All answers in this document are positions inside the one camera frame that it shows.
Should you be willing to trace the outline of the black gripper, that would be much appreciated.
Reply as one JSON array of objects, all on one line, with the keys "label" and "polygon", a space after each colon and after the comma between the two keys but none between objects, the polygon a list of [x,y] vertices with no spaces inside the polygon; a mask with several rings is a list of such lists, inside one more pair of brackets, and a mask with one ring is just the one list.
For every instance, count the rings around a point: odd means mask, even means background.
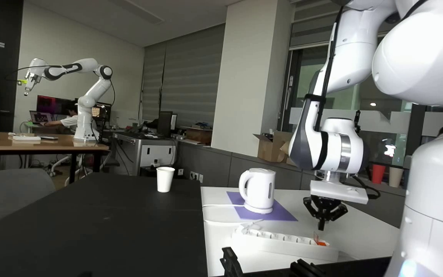
[{"label": "black gripper", "polygon": [[339,200],[316,195],[304,197],[302,205],[318,220],[318,231],[324,231],[329,220],[336,220],[347,212],[347,208]]}]

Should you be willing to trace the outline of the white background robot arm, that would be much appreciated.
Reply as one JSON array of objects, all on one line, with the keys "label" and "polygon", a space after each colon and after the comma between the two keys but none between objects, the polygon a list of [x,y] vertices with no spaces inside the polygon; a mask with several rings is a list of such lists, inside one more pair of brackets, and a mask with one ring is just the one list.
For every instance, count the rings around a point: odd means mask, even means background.
[{"label": "white background robot arm", "polygon": [[32,58],[24,66],[24,77],[18,80],[24,94],[29,94],[41,80],[59,82],[66,85],[67,94],[76,97],[76,112],[61,118],[59,125],[73,129],[76,142],[96,142],[98,131],[92,123],[92,108],[112,85],[112,68],[98,63],[95,58],[79,58],[69,63],[50,65],[41,58]]}]

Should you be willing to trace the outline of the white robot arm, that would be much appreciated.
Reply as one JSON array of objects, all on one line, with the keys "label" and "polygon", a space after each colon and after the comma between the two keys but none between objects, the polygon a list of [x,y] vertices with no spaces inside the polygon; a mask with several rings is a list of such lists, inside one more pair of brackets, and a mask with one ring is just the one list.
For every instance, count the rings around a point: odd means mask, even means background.
[{"label": "white robot arm", "polygon": [[[362,78],[390,97],[443,108],[443,0],[335,0],[327,57],[289,143],[302,169],[355,174],[362,140],[346,118],[321,122],[326,95]],[[410,155],[387,277],[443,277],[443,123]]]}]

